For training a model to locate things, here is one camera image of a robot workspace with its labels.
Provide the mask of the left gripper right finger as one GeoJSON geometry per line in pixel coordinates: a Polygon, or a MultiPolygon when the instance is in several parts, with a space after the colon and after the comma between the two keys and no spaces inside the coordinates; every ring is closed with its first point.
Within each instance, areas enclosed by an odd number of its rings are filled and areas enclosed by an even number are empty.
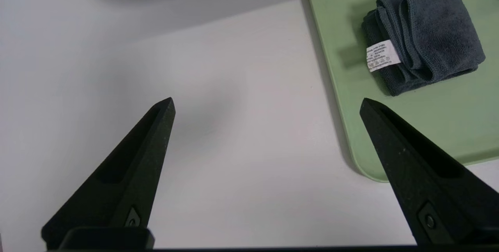
{"type": "Polygon", "coordinates": [[[417,245],[498,246],[496,190],[384,104],[359,113],[417,245]]]}

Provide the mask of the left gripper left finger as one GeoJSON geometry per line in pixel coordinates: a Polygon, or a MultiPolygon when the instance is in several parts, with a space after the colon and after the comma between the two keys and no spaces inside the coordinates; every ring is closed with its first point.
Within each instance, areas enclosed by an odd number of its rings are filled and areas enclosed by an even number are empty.
{"type": "Polygon", "coordinates": [[[150,250],[148,229],[176,115],[154,104],[41,229],[47,250],[150,250]]]}

